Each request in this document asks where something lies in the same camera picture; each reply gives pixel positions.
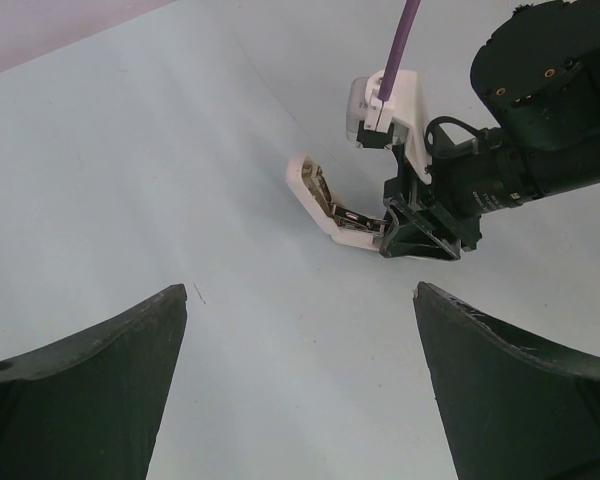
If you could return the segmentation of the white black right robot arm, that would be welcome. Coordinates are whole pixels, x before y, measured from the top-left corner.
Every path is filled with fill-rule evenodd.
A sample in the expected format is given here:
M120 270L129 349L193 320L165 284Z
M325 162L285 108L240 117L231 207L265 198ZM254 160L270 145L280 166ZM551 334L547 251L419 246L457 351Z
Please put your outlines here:
M454 143L440 116L412 130L431 161L394 148L386 258L456 260L483 215L600 183L600 1L518 7L476 54L470 82L496 120Z

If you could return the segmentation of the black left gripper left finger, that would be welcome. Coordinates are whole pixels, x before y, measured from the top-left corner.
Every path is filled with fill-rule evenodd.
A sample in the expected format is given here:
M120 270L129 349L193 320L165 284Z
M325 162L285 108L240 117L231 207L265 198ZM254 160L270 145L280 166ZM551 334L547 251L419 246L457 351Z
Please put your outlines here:
M165 288L0 361L0 479L144 479L187 324Z

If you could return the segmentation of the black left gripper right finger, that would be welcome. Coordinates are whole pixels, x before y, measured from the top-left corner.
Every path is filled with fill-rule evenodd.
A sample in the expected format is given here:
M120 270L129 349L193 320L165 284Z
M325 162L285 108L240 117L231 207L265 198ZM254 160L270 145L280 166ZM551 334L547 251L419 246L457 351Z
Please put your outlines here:
M421 282L418 331L460 479L600 479L600 357Z

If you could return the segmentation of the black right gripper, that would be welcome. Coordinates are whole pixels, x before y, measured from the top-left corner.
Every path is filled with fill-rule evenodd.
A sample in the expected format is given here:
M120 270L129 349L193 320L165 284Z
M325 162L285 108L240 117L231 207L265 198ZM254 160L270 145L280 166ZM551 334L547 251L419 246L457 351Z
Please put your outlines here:
M482 239L480 217L454 216L405 160L384 183L387 229L379 253L384 258L414 257L457 261Z

